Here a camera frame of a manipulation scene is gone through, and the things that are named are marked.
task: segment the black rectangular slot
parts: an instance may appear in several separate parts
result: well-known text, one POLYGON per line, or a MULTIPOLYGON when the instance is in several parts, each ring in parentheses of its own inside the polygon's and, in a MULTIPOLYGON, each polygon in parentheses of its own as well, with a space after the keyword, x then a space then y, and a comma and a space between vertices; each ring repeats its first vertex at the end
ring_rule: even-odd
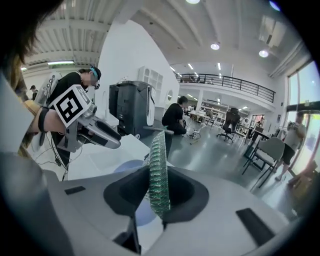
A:
POLYGON ((71 194, 75 194, 75 193, 81 192, 83 190, 86 190, 83 186, 75 186, 75 187, 72 187, 72 188, 65 189, 64 192, 67 195, 71 195, 71 194))
POLYGON ((258 246, 268 242, 275 234, 250 208, 235 212, 258 246))

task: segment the green cable coil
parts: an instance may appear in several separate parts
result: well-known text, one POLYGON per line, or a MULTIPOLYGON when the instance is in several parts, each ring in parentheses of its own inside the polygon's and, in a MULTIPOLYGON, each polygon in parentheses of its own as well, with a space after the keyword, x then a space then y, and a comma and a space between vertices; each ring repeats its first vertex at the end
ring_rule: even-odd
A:
POLYGON ((170 210, 168 169, 166 155, 165 132, 160 132, 151 143, 150 153, 143 163, 149 165, 149 190, 146 199, 150 201, 151 209, 160 218, 170 210))

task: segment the black office chair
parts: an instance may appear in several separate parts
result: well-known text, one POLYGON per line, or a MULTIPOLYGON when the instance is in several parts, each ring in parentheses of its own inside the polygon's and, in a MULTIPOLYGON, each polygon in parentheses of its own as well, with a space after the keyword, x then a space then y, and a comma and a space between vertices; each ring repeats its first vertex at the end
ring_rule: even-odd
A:
POLYGON ((232 107, 230 111, 226 113, 225 122, 224 122, 224 125, 222 126, 222 129, 224 130, 224 132, 217 134, 216 136, 217 137, 224 136, 225 137, 224 141, 226 141, 227 139, 230 139, 231 142, 234 142, 233 141, 234 137, 232 136, 231 138, 229 134, 234 134, 236 132, 236 126, 239 120, 240 120, 239 110, 235 107, 232 107))

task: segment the headphones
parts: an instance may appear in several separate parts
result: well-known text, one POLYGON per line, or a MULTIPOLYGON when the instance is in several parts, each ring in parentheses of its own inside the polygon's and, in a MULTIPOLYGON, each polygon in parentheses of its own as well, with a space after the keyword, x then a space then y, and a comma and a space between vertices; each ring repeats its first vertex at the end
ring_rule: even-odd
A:
POLYGON ((97 74, 97 71, 94 69, 94 66, 91 66, 90 67, 90 70, 93 72, 93 75, 96 77, 96 79, 97 79, 97 83, 95 84, 95 85, 93 85, 94 86, 94 89, 95 90, 98 90, 99 89, 99 87, 100 87, 100 79, 99 79, 99 76, 98 76, 98 74, 97 74))

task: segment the gray floor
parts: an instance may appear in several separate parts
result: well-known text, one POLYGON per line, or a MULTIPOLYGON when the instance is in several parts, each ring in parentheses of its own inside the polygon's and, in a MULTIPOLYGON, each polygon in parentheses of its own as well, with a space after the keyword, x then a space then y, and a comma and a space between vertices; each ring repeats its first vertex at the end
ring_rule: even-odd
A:
MULTIPOLYGON (((190 119, 187 119, 186 122, 189 127, 197 127, 197 124, 191 122, 190 119)), ((162 127, 159 122, 156 122, 154 126, 162 127)), ((257 168, 249 166, 244 175, 241 175, 243 165, 247 160, 243 157, 247 145, 244 145, 241 139, 231 143, 224 141, 224 137, 216 137, 222 131, 216 126, 212 128, 205 126, 200 132, 200 140, 192 145, 190 144, 192 141, 183 136, 173 136, 168 161, 175 167, 212 174, 215 177, 239 184, 284 214, 289 221, 294 220, 293 201, 286 186, 292 176, 286 173, 281 182, 276 182, 275 174, 273 174, 262 188, 255 186, 252 189, 262 173, 257 168)), ((149 147, 156 134, 155 132, 151 136, 142 138, 141 141, 149 147)))

